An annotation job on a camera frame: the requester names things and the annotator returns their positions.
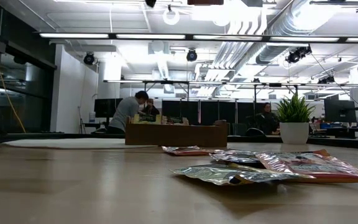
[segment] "potted plant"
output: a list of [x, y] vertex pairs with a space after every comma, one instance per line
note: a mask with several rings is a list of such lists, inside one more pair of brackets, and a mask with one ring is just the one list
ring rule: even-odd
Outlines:
[[305, 98], [294, 94], [278, 104], [281, 139], [285, 144], [306, 144], [309, 137], [309, 117], [314, 106], [306, 104]]

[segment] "foil snack bag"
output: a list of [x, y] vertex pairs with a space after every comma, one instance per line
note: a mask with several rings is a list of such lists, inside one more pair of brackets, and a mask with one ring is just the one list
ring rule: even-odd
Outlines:
[[[224, 161], [224, 162], [235, 162], [238, 164], [252, 164], [252, 163], [260, 163], [259, 158], [256, 155], [261, 152], [254, 151], [242, 151], [242, 150], [229, 150], [229, 151], [221, 151], [219, 153], [210, 154], [210, 156], [216, 161]], [[302, 153], [315, 153], [320, 154], [322, 156], [330, 156], [329, 153], [325, 150], [311, 151], [311, 152], [288, 152], [291, 154], [302, 154]]]
[[162, 146], [162, 149], [164, 150], [164, 152], [176, 156], [207, 156], [209, 155], [209, 153], [221, 152], [221, 150], [202, 149], [198, 146], [190, 146], [190, 147]]
[[299, 182], [355, 183], [358, 168], [332, 156], [315, 153], [262, 153], [257, 155], [268, 170], [312, 175], [315, 179]]
[[271, 180], [313, 179], [310, 175], [276, 172], [237, 164], [208, 164], [171, 170], [175, 174], [200, 179], [216, 185], [243, 185]]

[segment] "white pot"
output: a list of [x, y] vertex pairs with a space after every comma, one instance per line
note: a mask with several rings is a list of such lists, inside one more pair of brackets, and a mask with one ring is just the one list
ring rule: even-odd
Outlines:
[[285, 144], [306, 144], [309, 123], [280, 123], [280, 134]]

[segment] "wooden table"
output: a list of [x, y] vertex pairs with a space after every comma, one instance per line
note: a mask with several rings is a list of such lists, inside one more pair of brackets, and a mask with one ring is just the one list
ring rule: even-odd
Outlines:
[[[326, 148], [358, 166], [358, 149], [237, 143], [255, 151]], [[0, 146], [0, 223], [358, 223], [358, 184], [218, 187], [169, 169], [207, 164], [159, 148], [46, 150]]]

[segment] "white carpet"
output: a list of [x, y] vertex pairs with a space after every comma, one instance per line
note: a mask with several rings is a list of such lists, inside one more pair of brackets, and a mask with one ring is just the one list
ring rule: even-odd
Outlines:
[[3, 143], [8, 146], [49, 149], [133, 149], [155, 146], [127, 146], [125, 139], [24, 139]]

